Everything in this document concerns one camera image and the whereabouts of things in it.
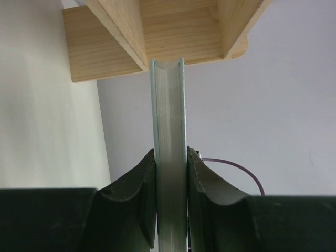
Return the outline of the pale green Great Gatsby book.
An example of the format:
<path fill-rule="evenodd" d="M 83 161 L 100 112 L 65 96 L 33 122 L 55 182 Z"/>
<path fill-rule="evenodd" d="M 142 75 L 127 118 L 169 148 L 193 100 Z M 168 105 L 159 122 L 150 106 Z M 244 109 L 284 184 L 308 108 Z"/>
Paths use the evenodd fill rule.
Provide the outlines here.
<path fill-rule="evenodd" d="M 187 250 L 184 59 L 150 62 L 159 251 Z"/>

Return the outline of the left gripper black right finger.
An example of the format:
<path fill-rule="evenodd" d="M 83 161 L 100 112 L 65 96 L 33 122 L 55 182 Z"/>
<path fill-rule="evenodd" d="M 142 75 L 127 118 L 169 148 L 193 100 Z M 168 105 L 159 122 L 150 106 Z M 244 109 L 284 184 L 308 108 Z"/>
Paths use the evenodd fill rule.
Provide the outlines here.
<path fill-rule="evenodd" d="M 187 149 L 192 251 L 335 251 L 335 197 L 251 196 Z"/>

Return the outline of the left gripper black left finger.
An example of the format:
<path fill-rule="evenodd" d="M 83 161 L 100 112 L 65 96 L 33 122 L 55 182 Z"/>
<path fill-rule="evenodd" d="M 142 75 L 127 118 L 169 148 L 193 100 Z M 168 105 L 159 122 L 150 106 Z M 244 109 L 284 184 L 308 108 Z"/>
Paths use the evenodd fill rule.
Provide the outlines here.
<path fill-rule="evenodd" d="M 95 188 L 1 190 L 1 251 L 149 251 L 156 226 L 155 160 Z"/>

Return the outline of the wooden two-tier shelf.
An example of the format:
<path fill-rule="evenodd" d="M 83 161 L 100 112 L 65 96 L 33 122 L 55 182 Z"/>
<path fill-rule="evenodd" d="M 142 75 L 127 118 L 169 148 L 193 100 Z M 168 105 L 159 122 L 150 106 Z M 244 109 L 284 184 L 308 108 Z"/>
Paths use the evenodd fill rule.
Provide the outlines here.
<path fill-rule="evenodd" d="M 146 72 L 151 59 L 230 60 L 270 1 L 85 1 L 64 9 L 71 79 Z"/>

